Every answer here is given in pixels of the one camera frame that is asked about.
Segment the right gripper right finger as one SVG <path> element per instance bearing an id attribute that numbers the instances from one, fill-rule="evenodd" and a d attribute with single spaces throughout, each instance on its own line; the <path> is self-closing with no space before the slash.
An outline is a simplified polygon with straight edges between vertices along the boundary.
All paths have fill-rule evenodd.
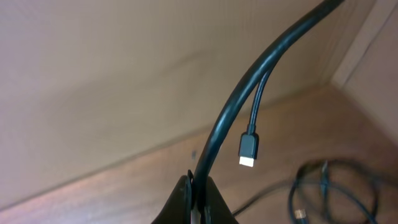
<path id="1" fill-rule="evenodd" d="M 211 177 L 204 189 L 204 206 L 201 222 L 205 224 L 238 224 Z"/>

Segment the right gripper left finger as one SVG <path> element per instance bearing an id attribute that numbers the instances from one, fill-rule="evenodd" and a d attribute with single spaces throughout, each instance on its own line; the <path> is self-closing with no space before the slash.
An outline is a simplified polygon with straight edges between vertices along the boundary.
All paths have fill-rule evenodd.
<path id="1" fill-rule="evenodd" d="M 192 179 L 191 170 L 179 178 L 152 224 L 191 224 Z"/>

